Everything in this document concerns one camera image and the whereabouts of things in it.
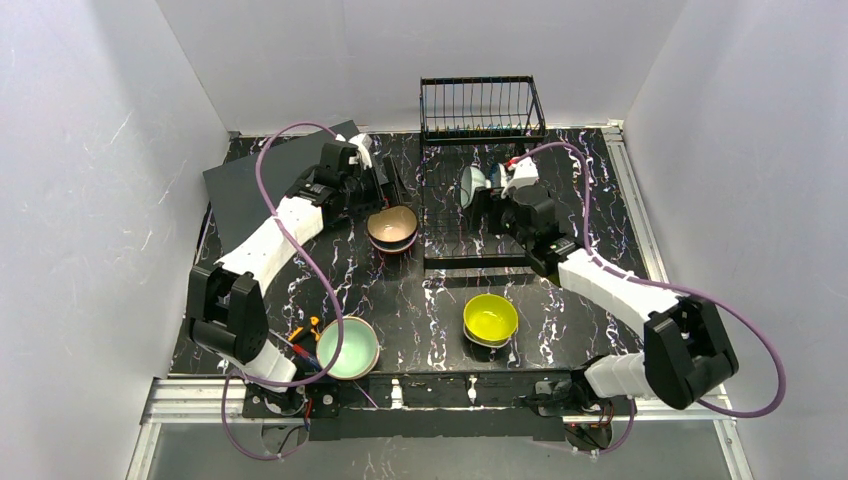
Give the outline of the blue floral white bowl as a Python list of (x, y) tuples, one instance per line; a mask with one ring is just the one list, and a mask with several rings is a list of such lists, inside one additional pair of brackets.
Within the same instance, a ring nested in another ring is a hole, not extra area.
[(504, 164), (496, 163), (490, 169), (489, 181), (491, 188), (497, 191), (501, 198), (506, 196), (505, 190), (508, 186), (509, 175)]

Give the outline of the black wire dish rack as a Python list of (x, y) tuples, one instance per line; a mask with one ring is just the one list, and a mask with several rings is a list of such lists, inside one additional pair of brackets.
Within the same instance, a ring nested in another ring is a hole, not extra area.
[(523, 250), (511, 238), (471, 227), (470, 207), (460, 207), (460, 179), (467, 166), (489, 178), (496, 163), (541, 143), (546, 122), (534, 77), (423, 78), (419, 106), (425, 269), (526, 266)]

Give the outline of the celadon green bowl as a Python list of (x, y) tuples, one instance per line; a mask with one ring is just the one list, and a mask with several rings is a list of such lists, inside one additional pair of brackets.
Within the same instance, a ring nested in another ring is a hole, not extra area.
[[(357, 380), (370, 373), (377, 365), (380, 344), (373, 327), (359, 317), (344, 317), (343, 329), (339, 356), (327, 370), (327, 375), (337, 380)], [(316, 357), (323, 369), (336, 353), (338, 340), (338, 322), (333, 321), (320, 333), (316, 344)]]

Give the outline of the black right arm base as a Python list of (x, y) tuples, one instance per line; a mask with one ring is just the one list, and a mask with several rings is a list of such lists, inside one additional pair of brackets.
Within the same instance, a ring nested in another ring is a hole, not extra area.
[(514, 400), (542, 418), (570, 414), (595, 416), (594, 420), (565, 422), (565, 439), (574, 454), (598, 457), (619, 449), (631, 436), (638, 411), (629, 397), (600, 397), (583, 378), (543, 380), (529, 395)]

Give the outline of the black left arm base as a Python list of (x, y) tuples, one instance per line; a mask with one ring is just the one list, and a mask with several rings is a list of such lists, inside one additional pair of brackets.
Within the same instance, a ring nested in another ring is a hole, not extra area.
[(277, 393), (256, 384), (246, 384), (241, 416), (261, 424), (263, 446), (271, 453), (296, 450), (322, 419), (340, 412), (336, 383), (313, 383)]

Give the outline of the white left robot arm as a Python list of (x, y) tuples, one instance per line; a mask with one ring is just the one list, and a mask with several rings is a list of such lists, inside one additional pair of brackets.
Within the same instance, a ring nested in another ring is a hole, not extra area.
[(268, 205), (268, 218), (246, 240), (212, 264), (193, 266), (185, 335), (267, 390), (284, 393), (300, 386), (295, 364), (268, 338), (268, 287), (295, 255), (307, 255), (304, 243), (326, 227), (408, 199), (395, 161), (373, 157), (367, 135), (326, 142), (318, 162)]

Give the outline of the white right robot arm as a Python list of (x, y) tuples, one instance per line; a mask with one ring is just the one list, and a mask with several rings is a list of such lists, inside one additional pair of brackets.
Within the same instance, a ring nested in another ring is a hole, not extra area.
[(572, 383), (585, 398), (653, 397), (683, 410), (738, 372), (714, 302), (645, 285), (592, 255), (565, 233), (545, 188), (524, 186), (504, 195), (495, 188), (465, 187), (460, 200), (473, 226), (486, 223), (491, 233), (511, 236), (538, 276), (640, 334), (641, 352), (596, 357), (573, 372)]

